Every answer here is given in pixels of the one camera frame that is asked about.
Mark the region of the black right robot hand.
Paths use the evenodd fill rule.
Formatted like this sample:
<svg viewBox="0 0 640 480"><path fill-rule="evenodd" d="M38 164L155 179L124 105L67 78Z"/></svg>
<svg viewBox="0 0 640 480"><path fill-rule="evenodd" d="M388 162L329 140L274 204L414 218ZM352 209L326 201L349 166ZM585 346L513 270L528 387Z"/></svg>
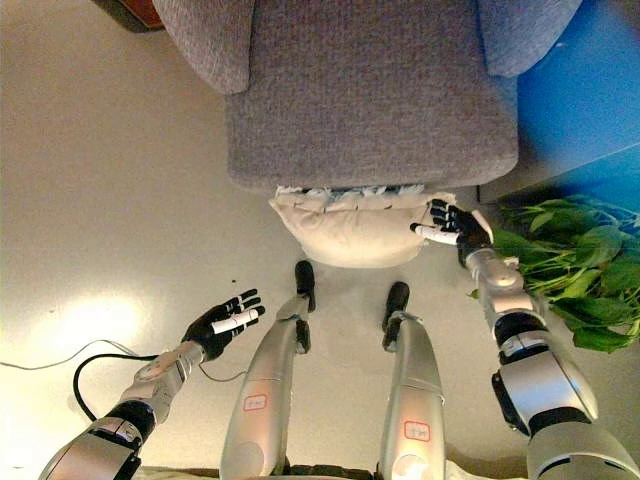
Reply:
<svg viewBox="0 0 640 480"><path fill-rule="evenodd" d="M455 246L462 260L494 243L493 231L478 211L463 210L443 199L430 202L431 223L412 223L410 230L426 240Z"/></svg>

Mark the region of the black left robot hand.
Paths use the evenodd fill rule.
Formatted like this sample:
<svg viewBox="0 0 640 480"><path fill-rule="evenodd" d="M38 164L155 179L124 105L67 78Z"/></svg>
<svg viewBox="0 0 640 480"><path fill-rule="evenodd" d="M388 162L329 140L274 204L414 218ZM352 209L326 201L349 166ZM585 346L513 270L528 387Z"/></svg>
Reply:
<svg viewBox="0 0 640 480"><path fill-rule="evenodd" d="M203 362L218 358L226 346L265 313L256 289L247 290L216 305L186 330L183 342L195 342L203 351Z"/></svg>

